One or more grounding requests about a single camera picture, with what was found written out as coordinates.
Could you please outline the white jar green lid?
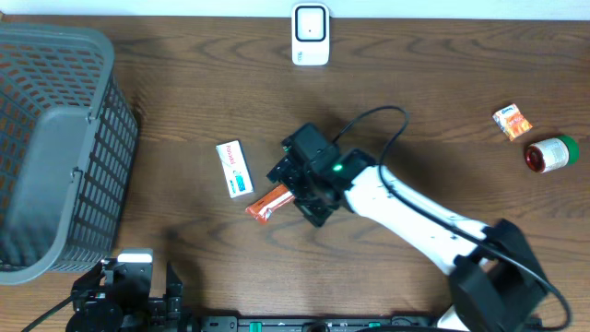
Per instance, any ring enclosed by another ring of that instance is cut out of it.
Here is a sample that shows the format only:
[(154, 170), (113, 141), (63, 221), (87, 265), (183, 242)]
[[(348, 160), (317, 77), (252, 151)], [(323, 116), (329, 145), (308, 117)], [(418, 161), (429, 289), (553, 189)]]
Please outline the white jar green lid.
[(548, 138), (525, 149), (525, 163), (537, 173), (551, 172), (574, 164), (579, 157), (579, 145), (570, 136)]

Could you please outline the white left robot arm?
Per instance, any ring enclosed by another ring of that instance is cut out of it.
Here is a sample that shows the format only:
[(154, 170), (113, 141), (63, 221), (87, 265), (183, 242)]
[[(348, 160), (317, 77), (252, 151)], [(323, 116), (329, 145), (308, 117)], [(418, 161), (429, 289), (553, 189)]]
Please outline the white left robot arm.
[(99, 262), (73, 285), (74, 315), (68, 331), (81, 332), (196, 332), (192, 311), (183, 306), (183, 283), (167, 267), (166, 292), (150, 295), (151, 263)]

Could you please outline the red chocolate bar wrapper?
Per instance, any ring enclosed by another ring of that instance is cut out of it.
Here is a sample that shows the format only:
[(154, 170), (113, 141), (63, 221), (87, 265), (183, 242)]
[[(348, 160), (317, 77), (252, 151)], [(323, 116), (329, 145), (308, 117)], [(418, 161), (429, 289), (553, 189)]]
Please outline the red chocolate bar wrapper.
[(261, 224), (267, 224), (274, 211), (289, 204), (295, 196), (284, 185), (280, 184), (255, 203), (251, 204), (245, 212)]

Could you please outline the orange small carton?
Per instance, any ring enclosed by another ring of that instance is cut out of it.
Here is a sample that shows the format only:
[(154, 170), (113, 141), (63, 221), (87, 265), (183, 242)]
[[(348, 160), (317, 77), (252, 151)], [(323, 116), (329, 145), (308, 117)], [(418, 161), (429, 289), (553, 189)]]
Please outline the orange small carton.
[(514, 141), (533, 128), (514, 103), (495, 112), (492, 119), (510, 141)]

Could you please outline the white blue medicine box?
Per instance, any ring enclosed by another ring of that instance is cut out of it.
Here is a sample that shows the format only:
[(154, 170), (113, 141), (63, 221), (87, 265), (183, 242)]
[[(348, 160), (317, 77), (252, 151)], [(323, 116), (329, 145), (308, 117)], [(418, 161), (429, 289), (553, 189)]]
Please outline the white blue medicine box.
[(254, 185), (239, 140), (216, 146), (230, 198), (250, 194)]

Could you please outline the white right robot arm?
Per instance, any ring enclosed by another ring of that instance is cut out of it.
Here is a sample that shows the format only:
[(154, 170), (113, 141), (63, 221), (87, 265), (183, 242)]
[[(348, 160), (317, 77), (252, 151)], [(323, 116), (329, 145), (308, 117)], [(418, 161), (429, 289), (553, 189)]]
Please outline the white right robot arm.
[(437, 326), (466, 331), (525, 331), (548, 294), (545, 274), (523, 233), (506, 219), (493, 226), (446, 209), (401, 182), (371, 155), (347, 153), (314, 124), (282, 142), (268, 173), (285, 185), (312, 225), (339, 208), (371, 219), (427, 256), (448, 278), (449, 310)]

